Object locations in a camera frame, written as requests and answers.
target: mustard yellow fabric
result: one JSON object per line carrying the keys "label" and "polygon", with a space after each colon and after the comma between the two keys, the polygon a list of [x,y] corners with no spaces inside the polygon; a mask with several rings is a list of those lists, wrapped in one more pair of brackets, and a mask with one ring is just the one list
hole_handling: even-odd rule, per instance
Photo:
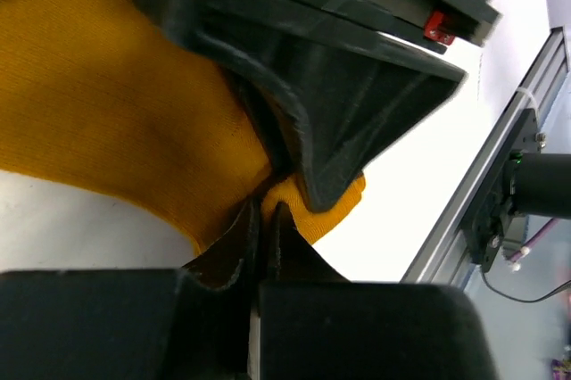
{"label": "mustard yellow fabric", "polygon": [[[130,0],[0,0],[0,169],[111,194],[204,251],[271,172],[217,65],[168,42]],[[272,188],[311,243],[359,202],[325,214],[292,178]]]}

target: white table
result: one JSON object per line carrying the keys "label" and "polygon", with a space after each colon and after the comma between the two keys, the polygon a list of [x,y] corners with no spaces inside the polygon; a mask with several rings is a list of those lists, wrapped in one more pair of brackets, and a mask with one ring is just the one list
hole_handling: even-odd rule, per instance
{"label": "white table", "polygon": [[[361,204],[316,245],[348,278],[402,278],[548,36],[545,0],[492,5],[503,18],[485,49],[457,40],[445,55],[469,74],[455,98],[367,167]],[[0,270],[178,267],[192,256],[146,211],[0,172]]]}

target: cloth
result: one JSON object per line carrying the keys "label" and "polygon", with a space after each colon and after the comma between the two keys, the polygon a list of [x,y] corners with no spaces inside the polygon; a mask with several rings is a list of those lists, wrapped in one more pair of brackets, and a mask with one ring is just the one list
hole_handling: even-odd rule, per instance
{"label": "cloth", "polygon": [[[168,42],[130,0],[0,0],[0,169],[140,205],[198,253],[271,174],[220,68]],[[313,244],[364,185],[316,215],[289,178],[262,211],[288,202]]]}

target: purple cable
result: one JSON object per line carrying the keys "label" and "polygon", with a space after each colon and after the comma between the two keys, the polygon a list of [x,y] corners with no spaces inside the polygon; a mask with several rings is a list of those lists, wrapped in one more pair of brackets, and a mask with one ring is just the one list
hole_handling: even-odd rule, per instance
{"label": "purple cable", "polygon": [[558,222],[559,218],[552,218],[549,221],[547,221],[547,223],[537,233],[535,233],[531,239],[525,242],[525,244],[521,247],[519,251],[515,252],[511,257],[509,257],[509,261],[516,262],[519,259],[521,259],[521,257],[524,256],[522,250],[524,248],[532,249],[535,246],[535,244],[537,244],[540,240],[542,240],[545,237],[545,235],[547,235],[551,231],[551,229],[557,225]]}

